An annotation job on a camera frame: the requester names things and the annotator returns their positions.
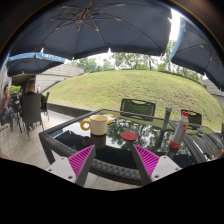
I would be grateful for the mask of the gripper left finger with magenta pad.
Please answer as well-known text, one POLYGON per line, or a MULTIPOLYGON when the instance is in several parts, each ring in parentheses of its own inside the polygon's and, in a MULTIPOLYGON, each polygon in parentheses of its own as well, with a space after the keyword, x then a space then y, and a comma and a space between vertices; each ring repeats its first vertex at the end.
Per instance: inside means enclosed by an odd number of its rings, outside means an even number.
POLYGON ((83 187, 95 155, 95 146, 91 145, 70 157, 60 157, 47 171, 83 187))

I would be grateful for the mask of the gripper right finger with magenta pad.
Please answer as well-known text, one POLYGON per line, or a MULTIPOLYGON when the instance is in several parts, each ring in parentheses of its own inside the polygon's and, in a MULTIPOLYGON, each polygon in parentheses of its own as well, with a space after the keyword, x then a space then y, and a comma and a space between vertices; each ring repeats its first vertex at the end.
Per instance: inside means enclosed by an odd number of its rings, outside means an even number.
POLYGON ((134 146, 132 155, 143 186, 180 170, 180 167, 168 156, 158 156, 138 145, 134 146))

